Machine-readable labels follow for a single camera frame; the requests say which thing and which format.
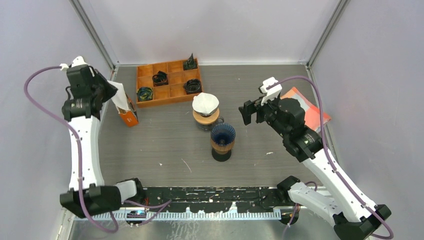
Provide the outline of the clear smoky glass dripper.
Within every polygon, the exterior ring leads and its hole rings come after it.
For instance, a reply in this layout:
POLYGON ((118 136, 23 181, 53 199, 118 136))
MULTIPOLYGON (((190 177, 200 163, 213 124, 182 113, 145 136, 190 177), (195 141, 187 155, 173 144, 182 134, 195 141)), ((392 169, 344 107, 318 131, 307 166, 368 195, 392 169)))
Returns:
POLYGON ((219 108, 216 107, 215 109, 207 111, 207 112, 201 112, 201 111, 196 111, 196 110, 194 110, 194 112, 197 115, 201 116, 202 118, 208 118, 208 117, 211 117, 218 109, 219 108))

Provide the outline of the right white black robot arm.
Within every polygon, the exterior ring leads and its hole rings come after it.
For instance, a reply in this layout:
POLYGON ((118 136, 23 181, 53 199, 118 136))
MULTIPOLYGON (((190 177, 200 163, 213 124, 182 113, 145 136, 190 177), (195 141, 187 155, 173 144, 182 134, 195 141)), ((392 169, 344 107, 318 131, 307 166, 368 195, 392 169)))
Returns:
POLYGON ((365 240, 391 216, 385 204, 376 204, 346 175, 328 151, 323 138, 305 124, 305 111, 297 99, 246 101, 238 108, 243 122, 267 123, 282 137, 287 152, 306 166, 326 187, 332 198, 308 190, 289 176, 277 186, 283 205, 300 204, 326 220, 341 240, 365 240))

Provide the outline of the blue glass dripper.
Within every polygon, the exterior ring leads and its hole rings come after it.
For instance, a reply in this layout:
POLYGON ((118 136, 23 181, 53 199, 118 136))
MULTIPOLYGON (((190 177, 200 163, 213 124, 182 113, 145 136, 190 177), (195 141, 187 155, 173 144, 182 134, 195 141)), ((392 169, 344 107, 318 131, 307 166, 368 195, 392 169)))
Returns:
POLYGON ((210 138, 213 143, 219 146, 227 146, 235 141, 236 131, 228 123, 219 123, 210 131, 210 138))

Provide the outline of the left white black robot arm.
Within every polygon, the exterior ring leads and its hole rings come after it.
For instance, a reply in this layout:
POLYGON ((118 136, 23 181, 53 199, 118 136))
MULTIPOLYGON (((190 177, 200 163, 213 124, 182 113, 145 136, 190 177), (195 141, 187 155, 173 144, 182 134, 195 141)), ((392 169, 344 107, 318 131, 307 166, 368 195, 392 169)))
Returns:
POLYGON ((99 132, 103 104, 118 89, 87 63, 66 70, 69 86, 62 114, 71 138, 71 178, 60 204, 79 218, 118 210, 124 201, 141 206, 146 193, 138 178, 105 185, 100 168, 99 132))

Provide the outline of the grey glass server jug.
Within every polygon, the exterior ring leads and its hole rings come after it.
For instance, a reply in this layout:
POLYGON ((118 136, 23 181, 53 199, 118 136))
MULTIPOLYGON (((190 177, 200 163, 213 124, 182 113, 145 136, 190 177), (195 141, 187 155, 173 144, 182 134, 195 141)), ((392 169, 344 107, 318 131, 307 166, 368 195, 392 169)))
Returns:
POLYGON ((225 122, 225 119, 221 116, 217 118, 214 122, 211 123, 199 123, 196 122, 197 127, 202 131, 211 131, 216 125, 222 124, 225 122))

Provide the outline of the white paper coffee filter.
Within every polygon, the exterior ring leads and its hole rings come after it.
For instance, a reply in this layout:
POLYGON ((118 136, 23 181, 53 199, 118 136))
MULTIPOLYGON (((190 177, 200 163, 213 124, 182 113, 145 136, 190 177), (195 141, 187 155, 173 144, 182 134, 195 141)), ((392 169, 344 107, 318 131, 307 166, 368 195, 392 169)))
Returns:
POLYGON ((210 93, 201 92, 199 95, 194 96, 192 101, 192 109, 198 112, 211 111, 219 107, 218 98, 210 93))

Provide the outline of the black round base disc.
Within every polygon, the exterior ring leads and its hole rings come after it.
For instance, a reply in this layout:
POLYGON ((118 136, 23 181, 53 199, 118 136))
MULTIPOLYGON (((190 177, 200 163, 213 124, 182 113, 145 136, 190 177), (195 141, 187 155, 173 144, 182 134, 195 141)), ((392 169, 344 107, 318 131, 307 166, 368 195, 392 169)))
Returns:
POLYGON ((211 150, 211 154, 214 160, 218 161, 218 162, 225 162, 227 160, 230 159, 231 155, 232 155, 232 151, 229 150, 224 154, 220 154, 219 152, 217 152, 215 149, 211 150))

